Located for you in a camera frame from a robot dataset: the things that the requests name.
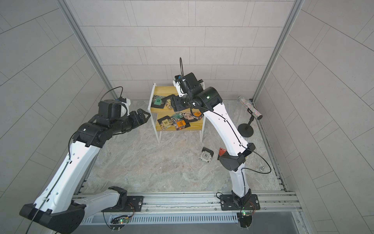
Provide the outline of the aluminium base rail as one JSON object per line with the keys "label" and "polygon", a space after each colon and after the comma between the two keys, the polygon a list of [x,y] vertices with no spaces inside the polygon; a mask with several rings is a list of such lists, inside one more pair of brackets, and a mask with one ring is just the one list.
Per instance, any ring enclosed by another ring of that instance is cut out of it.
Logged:
{"label": "aluminium base rail", "polygon": [[[255,191],[243,209],[232,202],[230,192],[130,193],[139,211],[99,211],[83,220],[83,225],[108,224],[116,229],[136,224],[239,223],[237,213],[247,215],[286,213],[298,216],[302,206],[294,192]],[[121,215],[132,215],[125,225],[111,225]]]}

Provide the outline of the red tea bag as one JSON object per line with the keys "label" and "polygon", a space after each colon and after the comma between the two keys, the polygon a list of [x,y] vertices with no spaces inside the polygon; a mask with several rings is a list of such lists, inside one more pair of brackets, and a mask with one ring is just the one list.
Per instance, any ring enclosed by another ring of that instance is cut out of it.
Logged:
{"label": "red tea bag", "polygon": [[224,155],[226,152],[227,152],[226,149],[220,148],[219,149],[219,157],[221,157],[222,155]]}

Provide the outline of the small orange label tea bag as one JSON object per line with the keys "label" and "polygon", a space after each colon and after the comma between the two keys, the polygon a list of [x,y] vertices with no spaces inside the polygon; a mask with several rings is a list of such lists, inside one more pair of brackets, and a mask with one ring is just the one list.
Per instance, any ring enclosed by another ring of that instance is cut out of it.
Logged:
{"label": "small orange label tea bag", "polygon": [[196,122],[202,119],[203,115],[200,112],[184,113],[184,119],[186,122]]}

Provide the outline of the white label tea bag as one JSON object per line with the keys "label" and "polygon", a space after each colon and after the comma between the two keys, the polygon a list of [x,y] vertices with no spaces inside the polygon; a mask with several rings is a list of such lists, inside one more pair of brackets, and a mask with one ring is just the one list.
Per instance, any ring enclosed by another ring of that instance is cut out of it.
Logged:
{"label": "white label tea bag", "polygon": [[199,156],[199,159],[204,162],[210,163],[213,158],[213,155],[214,155],[214,152],[212,150],[206,147],[203,147],[202,152]]}

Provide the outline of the green label tea bag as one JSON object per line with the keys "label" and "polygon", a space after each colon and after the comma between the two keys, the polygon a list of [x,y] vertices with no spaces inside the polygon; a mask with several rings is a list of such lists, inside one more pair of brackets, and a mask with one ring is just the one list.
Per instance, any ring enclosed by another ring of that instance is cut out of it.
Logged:
{"label": "green label tea bag", "polygon": [[163,109],[166,105],[166,97],[154,95],[151,101],[151,108]]}

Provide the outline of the teal label tea bag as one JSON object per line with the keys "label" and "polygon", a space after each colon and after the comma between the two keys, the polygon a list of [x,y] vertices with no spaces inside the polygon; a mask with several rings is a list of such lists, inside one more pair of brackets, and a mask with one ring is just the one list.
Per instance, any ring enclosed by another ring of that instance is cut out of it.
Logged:
{"label": "teal label tea bag", "polygon": [[170,117],[173,121],[179,121],[184,119],[183,113],[175,113]]}

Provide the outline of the left circuit board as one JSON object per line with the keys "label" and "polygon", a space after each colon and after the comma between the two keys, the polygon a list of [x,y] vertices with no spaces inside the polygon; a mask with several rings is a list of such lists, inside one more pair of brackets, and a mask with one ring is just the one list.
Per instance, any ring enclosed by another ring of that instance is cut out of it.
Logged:
{"label": "left circuit board", "polygon": [[129,223],[132,219],[132,215],[121,215],[118,217],[115,217],[111,220],[111,225],[125,225]]}

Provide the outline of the circuit board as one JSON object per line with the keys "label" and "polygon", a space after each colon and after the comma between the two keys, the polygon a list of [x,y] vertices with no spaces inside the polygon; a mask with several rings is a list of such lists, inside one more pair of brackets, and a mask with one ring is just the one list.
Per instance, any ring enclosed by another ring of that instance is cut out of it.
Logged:
{"label": "circuit board", "polygon": [[244,213],[237,213],[238,222],[241,228],[249,228],[253,221],[253,216]]}
{"label": "circuit board", "polygon": [[111,220],[111,225],[125,225],[129,223],[132,219],[132,215],[121,215],[118,217],[115,217]]}

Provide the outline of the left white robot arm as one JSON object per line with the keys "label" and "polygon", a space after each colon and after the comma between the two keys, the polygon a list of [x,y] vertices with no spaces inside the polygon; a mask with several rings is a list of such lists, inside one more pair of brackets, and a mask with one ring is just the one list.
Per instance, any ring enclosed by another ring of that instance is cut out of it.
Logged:
{"label": "left white robot arm", "polygon": [[150,113],[138,109],[124,115],[96,114],[82,124],[68,141],[65,162],[44,192],[33,203],[23,205],[20,216],[58,233],[70,234],[88,216],[90,207],[96,212],[103,210],[100,202],[74,201],[76,188],[107,140],[147,123],[150,117]]}

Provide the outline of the yellow label tea bag lower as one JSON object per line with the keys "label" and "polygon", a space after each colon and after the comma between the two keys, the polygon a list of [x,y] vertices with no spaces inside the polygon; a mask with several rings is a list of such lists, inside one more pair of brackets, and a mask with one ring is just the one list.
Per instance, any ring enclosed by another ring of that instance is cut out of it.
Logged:
{"label": "yellow label tea bag lower", "polygon": [[157,122],[159,123],[161,130],[166,130],[174,126],[170,116],[164,116],[158,119]]}

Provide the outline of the right circuit board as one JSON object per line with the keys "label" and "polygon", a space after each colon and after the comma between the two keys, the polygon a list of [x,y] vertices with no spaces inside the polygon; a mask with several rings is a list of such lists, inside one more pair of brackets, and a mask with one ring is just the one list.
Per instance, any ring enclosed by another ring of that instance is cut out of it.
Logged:
{"label": "right circuit board", "polygon": [[253,221],[253,216],[244,213],[237,213],[238,222],[241,228],[249,228]]}

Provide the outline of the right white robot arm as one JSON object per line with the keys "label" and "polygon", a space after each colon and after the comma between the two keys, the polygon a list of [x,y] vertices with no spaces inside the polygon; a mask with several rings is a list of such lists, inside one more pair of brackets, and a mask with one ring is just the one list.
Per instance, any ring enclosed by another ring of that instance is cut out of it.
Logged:
{"label": "right white robot arm", "polygon": [[249,144],[235,128],[218,91],[213,87],[204,89],[202,83],[193,73],[175,76],[173,85],[178,96],[171,99],[171,105],[176,112],[198,109],[213,124],[227,150],[219,156],[219,161],[229,171],[233,203],[243,209],[251,197],[243,171],[245,158],[254,152],[255,146]]}

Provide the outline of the wooden shelf white frame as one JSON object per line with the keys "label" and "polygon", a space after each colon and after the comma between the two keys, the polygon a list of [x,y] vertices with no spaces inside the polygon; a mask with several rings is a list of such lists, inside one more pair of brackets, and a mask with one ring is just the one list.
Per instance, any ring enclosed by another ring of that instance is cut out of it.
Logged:
{"label": "wooden shelf white frame", "polygon": [[157,142],[161,142],[162,133],[166,131],[198,131],[202,142],[206,118],[197,109],[192,110],[193,114],[190,113],[190,109],[175,112],[169,102],[166,102],[163,108],[155,108],[155,104],[160,102],[161,98],[170,95],[178,95],[175,87],[153,84],[148,112],[151,114]]}

